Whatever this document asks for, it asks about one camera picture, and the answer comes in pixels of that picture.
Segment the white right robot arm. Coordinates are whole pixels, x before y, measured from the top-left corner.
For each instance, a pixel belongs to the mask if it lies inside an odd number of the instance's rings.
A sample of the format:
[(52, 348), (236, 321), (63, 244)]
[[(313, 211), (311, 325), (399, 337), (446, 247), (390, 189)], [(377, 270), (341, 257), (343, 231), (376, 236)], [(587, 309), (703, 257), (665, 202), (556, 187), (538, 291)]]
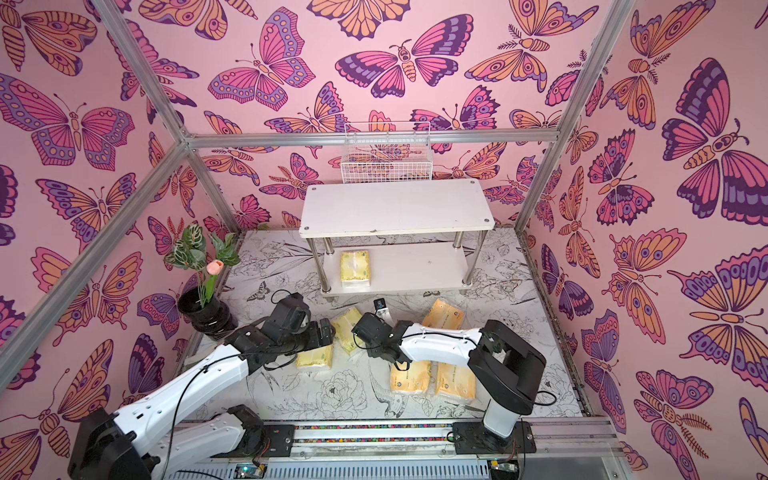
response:
[(547, 364), (542, 353), (498, 320), (481, 328), (450, 330), (410, 321), (390, 325), (366, 313), (352, 334), (369, 357), (398, 367), (430, 361), (470, 369), (490, 395), (482, 428), (504, 440), (532, 413)]

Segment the yellow floral tissue pack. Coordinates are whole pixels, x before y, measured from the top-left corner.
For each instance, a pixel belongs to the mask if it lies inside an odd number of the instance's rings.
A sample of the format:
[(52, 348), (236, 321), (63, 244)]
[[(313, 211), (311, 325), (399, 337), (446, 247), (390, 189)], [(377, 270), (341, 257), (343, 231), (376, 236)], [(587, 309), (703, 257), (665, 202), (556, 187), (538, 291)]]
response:
[(350, 307), (331, 321), (331, 324), (335, 329), (336, 339), (341, 348), (350, 356), (354, 355), (359, 350), (355, 343), (356, 336), (353, 334), (352, 329), (356, 326), (361, 317), (362, 314), (356, 307)]
[(333, 361), (334, 347), (327, 345), (317, 349), (303, 351), (297, 354), (295, 366), (299, 370), (326, 371), (330, 370)]
[(368, 287), (371, 281), (368, 250), (344, 251), (340, 257), (340, 282), (343, 287)]

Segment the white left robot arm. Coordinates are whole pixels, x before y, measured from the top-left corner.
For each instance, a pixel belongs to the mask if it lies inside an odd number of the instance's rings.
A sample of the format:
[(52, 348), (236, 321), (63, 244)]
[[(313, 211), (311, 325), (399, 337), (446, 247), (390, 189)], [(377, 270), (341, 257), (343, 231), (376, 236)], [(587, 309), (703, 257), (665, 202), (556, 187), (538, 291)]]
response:
[[(80, 422), (69, 460), (71, 479), (162, 479), (171, 472), (175, 426), (203, 403), (281, 356), (333, 343), (326, 318), (314, 320), (303, 296), (282, 298), (272, 313), (239, 327), (201, 362), (148, 396)], [(159, 453), (161, 441), (168, 445)]]

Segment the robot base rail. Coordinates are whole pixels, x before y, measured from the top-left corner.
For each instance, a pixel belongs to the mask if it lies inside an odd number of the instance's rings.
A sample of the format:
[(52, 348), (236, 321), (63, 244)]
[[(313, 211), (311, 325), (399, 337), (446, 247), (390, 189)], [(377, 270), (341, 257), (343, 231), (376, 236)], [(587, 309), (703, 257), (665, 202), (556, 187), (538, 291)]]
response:
[(175, 479), (631, 479), (595, 419), (527, 418), (507, 447), (473, 447), (467, 419), (275, 421), (262, 445), (195, 461)]

